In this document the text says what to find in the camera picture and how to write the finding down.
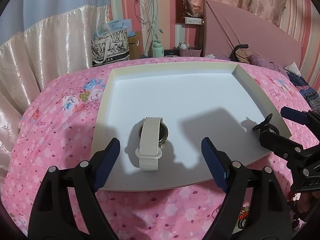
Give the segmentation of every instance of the cardboard box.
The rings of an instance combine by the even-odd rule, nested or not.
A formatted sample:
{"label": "cardboard box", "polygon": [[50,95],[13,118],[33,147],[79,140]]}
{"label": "cardboard box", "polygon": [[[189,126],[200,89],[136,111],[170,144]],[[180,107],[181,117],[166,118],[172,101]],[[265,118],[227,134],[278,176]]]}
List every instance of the cardboard box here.
{"label": "cardboard box", "polygon": [[140,32],[136,32],[136,35],[133,37],[128,37],[130,59],[141,58],[140,37]]}

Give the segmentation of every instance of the pink bedspread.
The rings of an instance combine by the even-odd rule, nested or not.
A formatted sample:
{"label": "pink bedspread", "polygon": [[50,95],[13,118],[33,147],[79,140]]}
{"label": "pink bedspread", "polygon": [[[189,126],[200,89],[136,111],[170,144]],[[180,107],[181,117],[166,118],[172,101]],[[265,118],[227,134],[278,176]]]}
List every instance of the pink bedspread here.
{"label": "pink bedspread", "polygon": [[[111,69],[175,61],[222,60],[180,57],[119,62],[63,75],[45,87],[21,119],[21,131],[13,148],[1,195],[8,213],[24,233],[27,233],[32,204],[48,167],[72,168],[80,161],[90,159],[98,109]],[[279,110],[282,106],[305,111],[310,109],[282,74],[247,64],[241,66]],[[318,143],[308,128],[285,121],[292,140],[301,143],[304,148]],[[266,165],[274,169],[287,194],[292,177],[285,161],[270,154],[251,167],[262,169]],[[101,190],[96,196],[119,239],[200,240],[214,220],[224,193],[214,181],[209,181],[154,192]],[[79,228],[87,231],[74,191],[70,191],[70,198]]]}

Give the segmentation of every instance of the electrical outlet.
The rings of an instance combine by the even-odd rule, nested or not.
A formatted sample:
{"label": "electrical outlet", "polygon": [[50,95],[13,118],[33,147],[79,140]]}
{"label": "electrical outlet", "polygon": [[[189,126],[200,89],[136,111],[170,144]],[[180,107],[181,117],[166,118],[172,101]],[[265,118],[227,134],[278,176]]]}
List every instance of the electrical outlet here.
{"label": "electrical outlet", "polygon": [[202,19],[200,18],[194,18],[194,17],[185,17],[184,18],[184,23],[185,24],[198,24],[201,25]]}

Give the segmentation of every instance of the gift bag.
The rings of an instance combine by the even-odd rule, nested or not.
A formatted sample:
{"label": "gift bag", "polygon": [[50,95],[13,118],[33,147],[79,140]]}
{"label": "gift bag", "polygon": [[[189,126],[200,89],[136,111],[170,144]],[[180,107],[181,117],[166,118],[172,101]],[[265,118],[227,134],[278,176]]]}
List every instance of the gift bag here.
{"label": "gift bag", "polygon": [[92,66],[129,60],[127,30],[106,32],[91,39]]}
{"label": "gift bag", "polygon": [[112,20],[108,22],[108,25],[111,29],[111,31],[119,31],[119,30],[127,30],[127,32],[132,31],[132,22],[131,19],[125,19],[125,20]]}

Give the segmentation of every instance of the white board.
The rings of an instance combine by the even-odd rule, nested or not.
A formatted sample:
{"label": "white board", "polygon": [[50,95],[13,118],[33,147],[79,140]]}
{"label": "white board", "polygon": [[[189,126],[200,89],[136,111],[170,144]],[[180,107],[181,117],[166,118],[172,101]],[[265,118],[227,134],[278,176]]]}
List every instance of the white board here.
{"label": "white board", "polygon": [[[120,141],[121,152],[105,189],[150,191],[212,179],[201,154],[204,137],[243,165],[269,153],[260,146],[259,132],[252,131],[252,127],[264,120],[273,105],[267,96],[259,102],[253,100],[262,91],[257,84],[254,90],[259,92],[248,94],[249,75],[237,64],[183,64],[148,65],[147,72],[143,71],[145,66],[135,66],[111,73],[92,146],[94,154],[113,137]],[[161,147],[163,156],[158,171],[141,171],[135,155],[140,143],[138,129],[146,117],[162,117],[169,130],[168,140]],[[273,124],[282,135],[290,137],[281,116],[274,120],[279,120]]]}

